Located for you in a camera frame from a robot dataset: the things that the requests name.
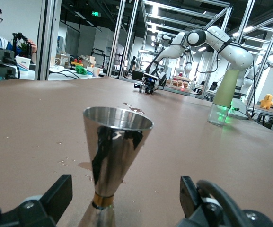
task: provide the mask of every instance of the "box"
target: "box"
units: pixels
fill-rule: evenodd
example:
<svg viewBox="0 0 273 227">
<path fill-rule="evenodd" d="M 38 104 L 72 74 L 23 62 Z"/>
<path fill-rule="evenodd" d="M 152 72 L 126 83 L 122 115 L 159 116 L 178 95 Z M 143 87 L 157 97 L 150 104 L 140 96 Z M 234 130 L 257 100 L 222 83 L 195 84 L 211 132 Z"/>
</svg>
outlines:
<svg viewBox="0 0 273 227">
<path fill-rule="evenodd" d="M 64 54 L 64 53 L 57 53 L 55 55 L 55 64 L 56 65 L 68 65 L 69 64 L 69 58 L 70 56 Z"/>
<path fill-rule="evenodd" d="M 96 63 L 95 57 L 86 55 L 86 58 L 88 58 L 90 60 L 91 64 L 95 65 L 95 63 Z"/>
</svg>

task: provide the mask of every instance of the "camera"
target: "camera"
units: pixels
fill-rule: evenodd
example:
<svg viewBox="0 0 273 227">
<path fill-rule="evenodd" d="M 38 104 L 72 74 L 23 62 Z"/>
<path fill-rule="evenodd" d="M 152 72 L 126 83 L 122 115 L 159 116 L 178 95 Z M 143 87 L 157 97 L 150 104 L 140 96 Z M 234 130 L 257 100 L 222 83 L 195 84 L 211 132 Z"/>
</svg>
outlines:
<svg viewBox="0 0 273 227">
<path fill-rule="evenodd" d="M 152 94 L 154 91 L 154 86 L 156 81 L 158 81 L 158 77 L 152 76 L 148 73 L 144 73 L 143 75 L 143 83 L 135 83 L 134 88 L 139 88 L 140 93 Z"/>
</svg>

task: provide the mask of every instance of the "green light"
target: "green light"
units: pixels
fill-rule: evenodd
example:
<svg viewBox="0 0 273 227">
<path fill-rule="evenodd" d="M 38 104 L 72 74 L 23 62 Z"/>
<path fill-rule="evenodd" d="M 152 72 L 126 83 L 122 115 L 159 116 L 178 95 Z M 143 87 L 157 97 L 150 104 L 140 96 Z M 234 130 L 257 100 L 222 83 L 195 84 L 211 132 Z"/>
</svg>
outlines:
<svg viewBox="0 0 273 227">
<path fill-rule="evenodd" d="M 92 15 L 98 17 L 98 12 L 92 11 Z"/>
</svg>

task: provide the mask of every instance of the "yellow plush toy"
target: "yellow plush toy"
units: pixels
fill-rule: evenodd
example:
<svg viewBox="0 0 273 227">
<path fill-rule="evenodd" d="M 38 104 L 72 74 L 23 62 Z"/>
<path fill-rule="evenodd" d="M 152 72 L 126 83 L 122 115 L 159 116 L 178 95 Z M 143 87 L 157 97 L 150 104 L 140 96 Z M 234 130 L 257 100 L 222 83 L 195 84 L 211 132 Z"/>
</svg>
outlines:
<svg viewBox="0 0 273 227">
<path fill-rule="evenodd" d="M 273 96 L 270 94 L 265 95 L 263 100 L 260 100 L 260 107 L 264 109 L 270 109 L 270 107 L 273 105 L 272 102 Z"/>
</svg>

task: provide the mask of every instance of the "water spill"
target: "water spill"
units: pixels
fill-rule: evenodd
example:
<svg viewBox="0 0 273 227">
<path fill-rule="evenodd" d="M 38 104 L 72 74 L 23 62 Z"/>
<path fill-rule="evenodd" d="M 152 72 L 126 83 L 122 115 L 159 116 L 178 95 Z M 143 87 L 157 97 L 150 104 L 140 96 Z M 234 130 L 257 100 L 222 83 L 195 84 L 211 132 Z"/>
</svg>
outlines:
<svg viewBox="0 0 273 227">
<path fill-rule="evenodd" d="M 142 114 L 145 114 L 141 109 L 139 109 L 139 108 L 133 108 L 133 107 L 129 107 L 132 111 L 134 111 L 134 112 L 137 112 L 137 113 L 142 113 Z"/>
<path fill-rule="evenodd" d="M 130 105 L 130 104 L 127 104 L 127 103 L 124 103 L 125 105 L 127 105 L 127 106 L 132 106 L 132 105 Z"/>
<path fill-rule="evenodd" d="M 82 167 L 84 169 L 92 171 L 92 164 L 91 164 L 91 162 L 81 162 L 81 163 L 78 164 L 78 166 Z"/>
<path fill-rule="evenodd" d="M 93 177 L 92 177 L 92 176 L 89 176 L 89 175 L 87 174 L 86 177 L 88 177 L 89 180 L 90 180 L 91 182 L 93 182 Z"/>
</svg>

